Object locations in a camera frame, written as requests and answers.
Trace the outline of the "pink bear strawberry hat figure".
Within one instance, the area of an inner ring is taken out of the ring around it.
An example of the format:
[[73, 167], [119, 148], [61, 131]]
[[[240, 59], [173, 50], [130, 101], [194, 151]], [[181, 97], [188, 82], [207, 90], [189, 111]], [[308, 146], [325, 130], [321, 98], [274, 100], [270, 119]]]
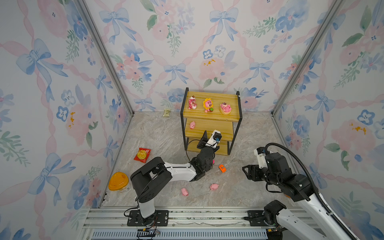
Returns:
[[188, 100], [188, 109], [195, 110], [197, 108], [196, 97], [191, 96]]

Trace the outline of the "pink bear yellow flower figure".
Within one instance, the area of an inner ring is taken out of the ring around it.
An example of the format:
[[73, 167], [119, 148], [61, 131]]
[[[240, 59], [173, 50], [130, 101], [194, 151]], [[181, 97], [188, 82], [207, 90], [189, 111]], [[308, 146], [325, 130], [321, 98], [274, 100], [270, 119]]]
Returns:
[[214, 106], [211, 98], [206, 98], [203, 102], [203, 107], [205, 109], [205, 113], [213, 112]]

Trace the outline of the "pink pig toy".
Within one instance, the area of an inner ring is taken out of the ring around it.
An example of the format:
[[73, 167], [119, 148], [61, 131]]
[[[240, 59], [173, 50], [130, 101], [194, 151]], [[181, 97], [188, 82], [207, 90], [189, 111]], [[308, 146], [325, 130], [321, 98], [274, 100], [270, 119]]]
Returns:
[[219, 184], [212, 184], [211, 186], [210, 186], [210, 190], [212, 190], [212, 191], [215, 191], [215, 190], [217, 190], [219, 188]]
[[182, 188], [181, 192], [182, 192], [182, 195], [185, 196], [185, 197], [189, 195], [189, 192], [188, 192], [188, 190], [186, 188]]

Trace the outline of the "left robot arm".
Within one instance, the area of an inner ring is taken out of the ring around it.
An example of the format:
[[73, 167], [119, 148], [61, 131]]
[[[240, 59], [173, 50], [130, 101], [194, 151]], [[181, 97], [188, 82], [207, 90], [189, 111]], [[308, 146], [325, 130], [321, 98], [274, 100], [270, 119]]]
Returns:
[[221, 132], [214, 130], [208, 138], [207, 132], [198, 142], [200, 153], [186, 164], [170, 164], [156, 157], [131, 175], [137, 197], [138, 211], [143, 219], [154, 216], [154, 198], [169, 183], [194, 182], [206, 175], [214, 165], [215, 153], [220, 149]]

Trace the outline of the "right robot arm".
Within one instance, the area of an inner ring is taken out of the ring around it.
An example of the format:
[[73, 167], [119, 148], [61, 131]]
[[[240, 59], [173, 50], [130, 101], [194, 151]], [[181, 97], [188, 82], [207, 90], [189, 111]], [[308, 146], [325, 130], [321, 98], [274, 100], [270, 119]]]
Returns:
[[265, 148], [255, 150], [258, 163], [242, 168], [248, 180], [276, 186], [279, 193], [297, 203], [318, 224], [321, 233], [300, 220], [283, 203], [274, 200], [264, 207], [261, 214], [248, 211], [244, 218], [251, 226], [266, 224], [272, 232], [289, 230], [301, 240], [356, 240], [358, 237], [327, 204], [311, 178], [311, 175], [294, 174], [287, 159]]

